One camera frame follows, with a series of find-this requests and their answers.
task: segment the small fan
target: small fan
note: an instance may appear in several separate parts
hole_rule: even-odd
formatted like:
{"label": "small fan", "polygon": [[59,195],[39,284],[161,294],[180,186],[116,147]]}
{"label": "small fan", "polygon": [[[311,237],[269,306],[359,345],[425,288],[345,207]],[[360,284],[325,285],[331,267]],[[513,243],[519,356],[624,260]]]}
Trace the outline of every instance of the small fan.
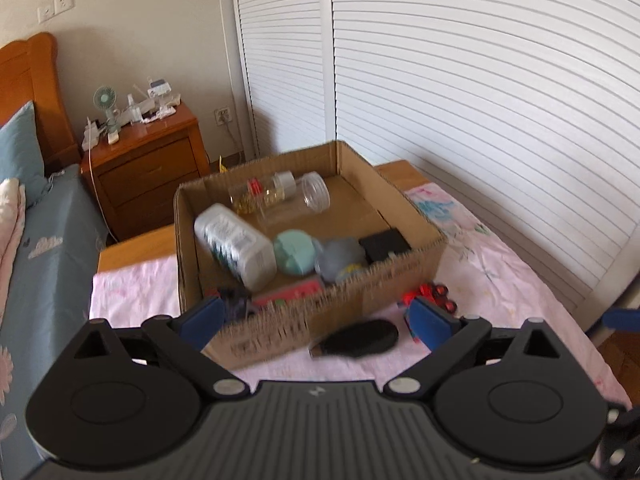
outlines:
{"label": "small fan", "polygon": [[120,131],[120,127],[118,126],[118,121],[116,120],[115,114],[116,91],[110,86],[101,86],[95,91],[94,105],[96,108],[104,110],[104,112],[107,114],[107,131],[109,133],[109,144],[118,142],[118,133]]}

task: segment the wooden headboard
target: wooden headboard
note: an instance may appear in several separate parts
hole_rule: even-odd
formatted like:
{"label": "wooden headboard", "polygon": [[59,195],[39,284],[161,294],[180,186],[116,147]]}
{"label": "wooden headboard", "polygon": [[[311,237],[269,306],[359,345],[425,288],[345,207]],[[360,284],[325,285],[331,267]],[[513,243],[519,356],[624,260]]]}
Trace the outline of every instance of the wooden headboard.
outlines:
{"label": "wooden headboard", "polygon": [[56,38],[48,32],[0,48],[0,125],[33,101],[47,175],[81,160],[60,96],[57,54]]}

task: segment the white bottle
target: white bottle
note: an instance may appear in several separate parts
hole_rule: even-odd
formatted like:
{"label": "white bottle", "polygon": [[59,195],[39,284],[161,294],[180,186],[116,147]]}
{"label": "white bottle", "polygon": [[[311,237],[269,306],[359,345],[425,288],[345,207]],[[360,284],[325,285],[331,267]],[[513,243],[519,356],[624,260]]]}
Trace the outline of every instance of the white bottle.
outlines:
{"label": "white bottle", "polygon": [[133,94],[129,94],[127,96],[127,100],[129,101],[129,110],[131,113],[131,122],[132,123],[141,123],[142,122],[142,113],[140,112],[140,107],[133,100]]}
{"label": "white bottle", "polygon": [[273,244],[231,209],[214,204],[198,215],[196,238],[251,292],[262,290],[278,267]]}

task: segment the wall outlet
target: wall outlet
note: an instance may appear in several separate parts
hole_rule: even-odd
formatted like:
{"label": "wall outlet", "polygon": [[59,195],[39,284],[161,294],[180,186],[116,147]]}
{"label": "wall outlet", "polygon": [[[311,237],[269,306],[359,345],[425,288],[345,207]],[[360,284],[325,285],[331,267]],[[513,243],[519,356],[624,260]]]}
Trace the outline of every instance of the wall outlet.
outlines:
{"label": "wall outlet", "polygon": [[215,110],[214,113],[216,115],[216,124],[218,126],[222,126],[225,123],[230,123],[232,121],[231,112],[229,111],[228,106],[225,106],[224,108],[218,108],[218,110]]}
{"label": "wall outlet", "polygon": [[55,13],[51,2],[38,7],[38,23],[44,23],[53,18],[53,16],[55,16]]}
{"label": "wall outlet", "polygon": [[53,0],[53,9],[56,14],[73,9],[76,6],[74,0]]}

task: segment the triangular cutout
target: triangular cutout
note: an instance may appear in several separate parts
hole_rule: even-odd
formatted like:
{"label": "triangular cutout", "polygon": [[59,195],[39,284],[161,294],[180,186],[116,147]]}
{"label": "triangular cutout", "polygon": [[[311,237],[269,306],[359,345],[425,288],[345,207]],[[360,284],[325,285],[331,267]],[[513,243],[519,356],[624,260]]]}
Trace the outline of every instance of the triangular cutout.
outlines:
{"label": "triangular cutout", "polygon": [[104,340],[100,332],[95,330],[91,332],[87,338],[82,342],[82,345],[76,352],[76,359],[87,359],[91,357],[100,357],[109,355],[107,347],[104,345]]}
{"label": "triangular cutout", "polygon": [[534,330],[531,333],[524,353],[526,355],[535,355],[537,357],[547,357],[550,359],[558,359],[560,357],[560,354],[558,354],[542,330]]}

